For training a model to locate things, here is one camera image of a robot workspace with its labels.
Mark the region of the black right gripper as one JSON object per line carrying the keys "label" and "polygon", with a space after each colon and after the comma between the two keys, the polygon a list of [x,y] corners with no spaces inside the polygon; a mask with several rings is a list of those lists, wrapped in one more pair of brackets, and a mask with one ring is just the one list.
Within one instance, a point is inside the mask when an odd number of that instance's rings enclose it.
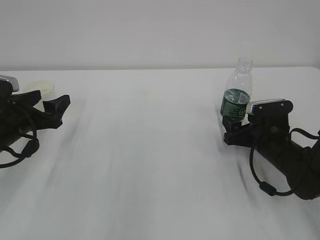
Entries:
{"label": "black right gripper", "polygon": [[281,154],[294,153],[289,140],[289,114],[278,116],[248,115],[249,123],[243,125],[228,116],[222,117],[226,133],[223,140],[229,146],[253,148],[264,154],[274,154],[279,148]]}

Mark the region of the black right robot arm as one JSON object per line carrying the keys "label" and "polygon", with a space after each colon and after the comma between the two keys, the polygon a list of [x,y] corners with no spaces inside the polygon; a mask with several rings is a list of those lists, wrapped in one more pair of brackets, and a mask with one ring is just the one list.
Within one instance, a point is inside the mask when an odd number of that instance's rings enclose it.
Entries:
{"label": "black right robot arm", "polygon": [[[250,148],[250,171],[263,192],[279,197],[295,194],[300,199],[313,200],[320,196],[320,136],[290,128],[289,113],[293,107],[287,99],[250,102],[247,124],[227,116],[222,118],[226,130],[223,140],[229,146]],[[288,191],[277,191],[259,179],[254,168],[255,152],[286,177]]]}

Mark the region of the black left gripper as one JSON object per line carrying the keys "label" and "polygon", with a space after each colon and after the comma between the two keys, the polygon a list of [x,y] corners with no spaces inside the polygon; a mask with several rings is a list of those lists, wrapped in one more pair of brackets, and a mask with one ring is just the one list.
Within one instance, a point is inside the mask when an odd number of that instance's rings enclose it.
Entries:
{"label": "black left gripper", "polygon": [[34,108],[42,99],[40,90],[11,94],[0,101],[0,146],[9,147],[23,135],[33,130],[58,129],[71,104],[65,94],[56,99],[43,101],[44,112]]}

